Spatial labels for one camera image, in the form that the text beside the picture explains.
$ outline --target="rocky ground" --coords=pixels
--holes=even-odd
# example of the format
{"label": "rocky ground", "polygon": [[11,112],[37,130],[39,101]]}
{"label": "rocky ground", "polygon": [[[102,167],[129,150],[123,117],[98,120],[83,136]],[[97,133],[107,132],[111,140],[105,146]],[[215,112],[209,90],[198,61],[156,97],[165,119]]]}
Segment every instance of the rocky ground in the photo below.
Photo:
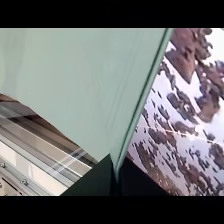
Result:
{"label": "rocky ground", "polygon": [[224,51],[214,42],[219,34],[174,30],[129,145],[127,157],[173,195],[224,195],[224,57],[213,57]]}

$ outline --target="screw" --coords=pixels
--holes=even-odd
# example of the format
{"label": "screw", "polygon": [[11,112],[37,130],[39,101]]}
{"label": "screw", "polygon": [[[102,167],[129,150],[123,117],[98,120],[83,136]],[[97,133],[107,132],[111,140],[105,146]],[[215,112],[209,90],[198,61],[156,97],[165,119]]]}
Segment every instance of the screw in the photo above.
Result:
{"label": "screw", "polygon": [[23,180],[21,180],[21,184],[23,184],[23,185],[27,186],[27,185],[28,185],[28,182],[27,182],[27,180],[26,180],[26,179],[23,179]]}
{"label": "screw", "polygon": [[0,163],[0,167],[5,168],[5,163]]}

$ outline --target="glass panel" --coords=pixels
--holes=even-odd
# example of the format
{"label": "glass panel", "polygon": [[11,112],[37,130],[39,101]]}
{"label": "glass panel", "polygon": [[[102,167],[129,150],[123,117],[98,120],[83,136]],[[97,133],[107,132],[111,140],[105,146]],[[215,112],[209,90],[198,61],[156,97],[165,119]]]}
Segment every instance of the glass panel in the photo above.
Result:
{"label": "glass panel", "polygon": [[172,195],[224,195],[224,31],[177,28],[127,157]]}
{"label": "glass panel", "polygon": [[14,195],[10,186],[17,195],[60,195],[97,163],[30,108],[5,95],[0,95],[0,141],[1,195]]}

